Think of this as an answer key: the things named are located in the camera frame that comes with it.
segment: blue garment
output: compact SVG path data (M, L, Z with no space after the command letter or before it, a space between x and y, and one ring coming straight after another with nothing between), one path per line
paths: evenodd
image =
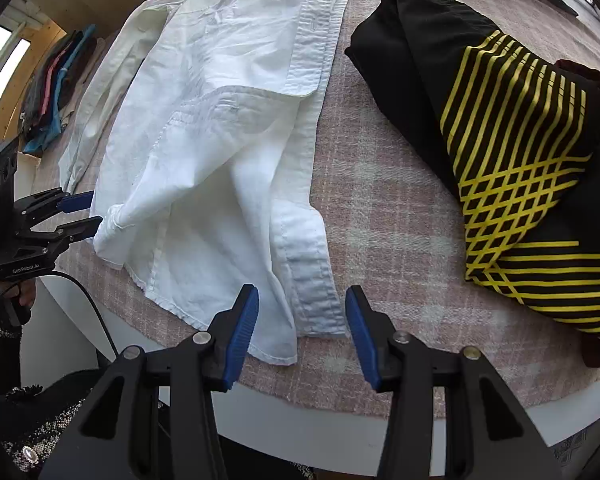
M36 137L31 139L24 145L24 148L22 149L23 153L33 154L40 150L44 152L51 143L51 141L54 140L58 135L60 135L60 133L62 133L62 127L60 126L60 110L58 110L58 99L60 97L62 80L64 79L64 76L69 70L71 64L74 62L75 57L80 52L80 49L82 48L84 43L91 36L91 34L93 34L95 28L96 26L93 23L91 23L89 27L84 29L84 31L82 32L82 39L80 40L80 43L76 45L74 51L64 62L62 68L58 71L58 80L56 81L56 87L54 88L54 97L52 101L53 117L51 119L51 122L47 126L41 127Z

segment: black cable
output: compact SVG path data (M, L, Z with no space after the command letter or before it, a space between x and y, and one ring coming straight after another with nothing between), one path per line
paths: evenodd
M113 350L114 355L116 357L118 357L118 350L116 350L116 346L113 344L113 339L111 338L111 334L109 333L109 330L107 329L107 326L104 324L104 320L102 319L102 316L100 315L100 311L96 307L95 302L91 299L91 295L87 292L87 289L84 288L84 286L82 285L82 283L80 283L78 280L76 280L70 274L67 274L65 272L61 272L60 270L51 270L49 272L46 272L45 274L40 274L40 276L61 276L62 278L65 278L65 279L69 280L70 282L74 282L77 286L80 287L80 290L82 291L82 293L87 297L87 300L89 300L89 303L91 303L91 307L93 308L93 311L96 313L96 316L98 316L98 321L100 322L100 325L101 325L102 329L104 330L104 333L107 336L107 339L109 340L109 344L111 345L111 349ZM19 285L20 285L20 283L18 282L18 283L13 283L12 285L8 286L8 288L6 288L5 290L3 290L0 293L0 300L14 286L19 286Z

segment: black and yellow shirt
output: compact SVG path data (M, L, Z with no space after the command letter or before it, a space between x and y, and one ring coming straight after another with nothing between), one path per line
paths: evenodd
M455 0L382 0L346 54L459 200L465 278L600 338L600 90Z

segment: pink plaid tablecloth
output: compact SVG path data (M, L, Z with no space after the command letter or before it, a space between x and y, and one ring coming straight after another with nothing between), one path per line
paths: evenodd
M376 309L430 346L479 346L524 406L585 388L600 370L585 368L576 331L462 280L458 205L378 111L344 56L351 33L379 1L349 0L318 122L311 202L324 217L342 300L349 285L360 284ZM577 19L544 0L459 1L546 60L573 59L600 70L600 23L593 16ZM77 192L94 188L114 117ZM36 191L57 187L68 133L45 153ZM64 221L55 218L45 227ZM58 267L160 344L177 344L193 332L146 299L126 271L104 266L86 242L63 254ZM388 415L390 398L364 382L349 340L302 338L298 351L298 364L290 367L248 357L240 382L309 408ZM436 396L436 416L443 416L442 402Z

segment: blue gripper pad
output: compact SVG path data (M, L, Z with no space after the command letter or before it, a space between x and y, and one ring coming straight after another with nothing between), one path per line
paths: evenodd
M247 349L251 341L251 335L253 335L253 329L258 319L259 306L258 289L253 287L244 301L244 306L235 325L234 333L226 348L222 382L227 390L230 390L235 381L240 377L244 358L247 355Z
M349 329L353 338L353 344L356 346L360 368L365 377L365 381L371 384L374 390L380 387L380 373L378 372L378 352L371 332L366 325L358 299L353 290L349 287L345 298L345 311Z

